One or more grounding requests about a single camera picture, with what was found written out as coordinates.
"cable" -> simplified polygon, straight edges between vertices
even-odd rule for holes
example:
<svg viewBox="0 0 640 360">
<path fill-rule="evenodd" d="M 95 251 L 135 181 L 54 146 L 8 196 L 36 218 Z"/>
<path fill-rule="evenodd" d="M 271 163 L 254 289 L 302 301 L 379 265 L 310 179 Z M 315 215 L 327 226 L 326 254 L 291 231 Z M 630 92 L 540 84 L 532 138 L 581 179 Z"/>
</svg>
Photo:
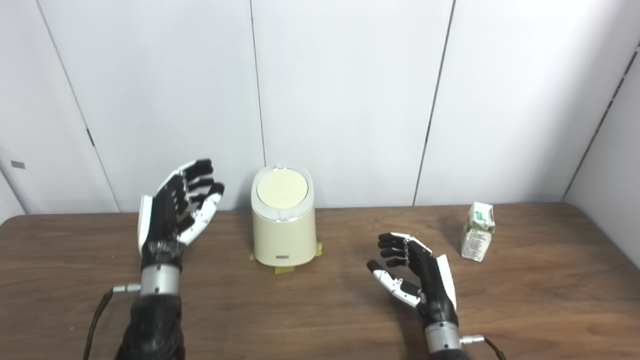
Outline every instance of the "cable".
<svg viewBox="0 0 640 360">
<path fill-rule="evenodd" d="M 93 314 L 93 320 L 91 321 L 91 326 L 89 326 L 89 334 L 86 337 L 86 345 L 84 346 L 84 356 L 83 360 L 89 359 L 89 353 L 91 352 L 91 342 L 93 341 L 93 332 L 95 331 L 95 326 L 98 324 L 98 319 L 102 312 L 109 304 L 109 300 L 113 296 L 113 289 L 107 291 L 103 296 L 102 300 L 100 300 L 100 304 L 98 304 L 98 308 L 95 310 L 95 314 Z"/>
<path fill-rule="evenodd" d="M 502 352 L 502 350 L 500 350 L 497 346 L 495 346 L 495 344 L 491 340 L 485 337 L 484 342 L 487 343 L 487 345 L 491 346 L 491 348 L 493 349 L 493 351 L 495 351 L 495 355 L 498 357 L 499 360 L 507 360 L 507 357 L 504 356 L 504 353 Z"/>
</svg>

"small carton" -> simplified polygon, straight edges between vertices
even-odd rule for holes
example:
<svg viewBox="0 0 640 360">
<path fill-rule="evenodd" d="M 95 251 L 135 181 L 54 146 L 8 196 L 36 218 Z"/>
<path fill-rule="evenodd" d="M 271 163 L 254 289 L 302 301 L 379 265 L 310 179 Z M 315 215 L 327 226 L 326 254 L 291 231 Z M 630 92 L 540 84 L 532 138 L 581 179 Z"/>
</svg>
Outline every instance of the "small carton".
<svg viewBox="0 0 640 360">
<path fill-rule="evenodd" d="M 482 261 L 495 231 L 493 205 L 474 202 L 462 229 L 460 254 L 463 258 Z"/>
</svg>

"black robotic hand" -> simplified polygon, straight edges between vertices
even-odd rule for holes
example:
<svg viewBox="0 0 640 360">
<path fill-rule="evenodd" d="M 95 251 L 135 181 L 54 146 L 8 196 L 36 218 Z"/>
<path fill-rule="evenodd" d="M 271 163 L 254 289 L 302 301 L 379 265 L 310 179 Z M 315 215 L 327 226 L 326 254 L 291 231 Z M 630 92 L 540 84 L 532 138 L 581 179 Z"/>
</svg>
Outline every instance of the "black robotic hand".
<svg viewBox="0 0 640 360">
<path fill-rule="evenodd" d="M 225 191 L 212 177 L 210 159 L 174 170 L 155 196 L 144 195 L 138 219 L 141 267 L 171 263 L 182 267 L 182 250 L 207 227 Z"/>
<path fill-rule="evenodd" d="M 144 195 L 138 221 L 142 256 L 140 297 L 131 307 L 116 360 L 182 360 L 179 295 L 182 251 L 207 227 L 225 187 L 212 177 L 211 160 L 174 170 L 155 196 Z"/>
<path fill-rule="evenodd" d="M 391 258 L 387 260 L 387 266 L 407 266 L 420 278 L 418 287 L 386 271 L 375 260 L 367 263 L 371 273 L 393 296 L 418 310 L 429 345 L 429 358 L 468 360 L 458 335 L 455 295 L 452 294 L 453 299 L 450 298 L 443 281 L 444 275 L 452 288 L 446 257 L 441 257 L 442 260 L 434 258 L 431 249 L 408 234 L 380 234 L 378 247 L 382 249 L 380 255 L 383 258 Z M 445 271 L 440 271 L 441 266 L 445 267 Z"/>
</svg>

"white wall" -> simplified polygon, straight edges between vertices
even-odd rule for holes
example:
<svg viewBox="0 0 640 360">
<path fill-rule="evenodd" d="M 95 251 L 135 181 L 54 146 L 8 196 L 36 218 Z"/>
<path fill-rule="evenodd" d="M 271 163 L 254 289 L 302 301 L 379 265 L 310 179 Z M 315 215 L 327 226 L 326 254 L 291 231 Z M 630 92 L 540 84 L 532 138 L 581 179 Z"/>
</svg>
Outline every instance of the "white wall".
<svg viewBox="0 0 640 360">
<path fill-rule="evenodd" d="M 637 1 L 458 1 L 416 205 L 560 201 L 639 40 Z"/>
<path fill-rule="evenodd" d="M 411 205 L 451 3 L 254 0 L 267 163 L 319 207 Z"/>
<path fill-rule="evenodd" d="M 18 203 L 4 176 L 0 174 L 0 225 L 10 217 L 22 214 L 24 214 L 22 206 Z"/>
<path fill-rule="evenodd" d="M 566 196 L 638 267 L 639 100 L 640 59 L 636 58 Z"/>
<path fill-rule="evenodd" d="M 223 209 L 264 166 L 249 1 L 42 1 L 115 197 L 212 158 Z"/>
<path fill-rule="evenodd" d="M 1 2 L 0 49 L 0 167 L 26 211 L 118 211 L 36 2 Z"/>
<path fill-rule="evenodd" d="M 452 0 L 40 3 L 64 67 L 38 3 L 0 2 L 28 213 L 137 211 L 201 157 L 224 209 L 265 162 L 308 168 L 319 207 L 410 205 L 419 175 L 416 205 L 560 200 L 640 39 L 637 1 L 456 2 L 422 157 Z"/>
</svg>

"yellow tape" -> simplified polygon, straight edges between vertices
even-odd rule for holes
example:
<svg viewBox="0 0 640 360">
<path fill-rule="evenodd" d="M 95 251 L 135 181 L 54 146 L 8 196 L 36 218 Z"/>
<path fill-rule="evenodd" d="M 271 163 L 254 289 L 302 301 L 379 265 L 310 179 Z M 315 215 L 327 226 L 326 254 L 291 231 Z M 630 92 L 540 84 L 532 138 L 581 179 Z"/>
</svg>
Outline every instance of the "yellow tape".
<svg viewBox="0 0 640 360">
<path fill-rule="evenodd" d="M 276 274 L 284 274 L 286 272 L 294 272 L 295 266 L 287 266 L 285 268 L 276 268 Z"/>
<path fill-rule="evenodd" d="M 322 243 L 318 243 L 316 245 L 316 256 L 320 256 L 322 255 Z M 249 256 L 249 260 L 255 260 L 255 256 L 253 255 L 253 253 L 251 253 L 251 256 Z M 275 272 L 276 274 L 284 274 L 287 272 L 294 272 L 296 270 L 295 266 L 287 266 L 287 267 L 276 267 L 275 268 Z"/>
</svg>

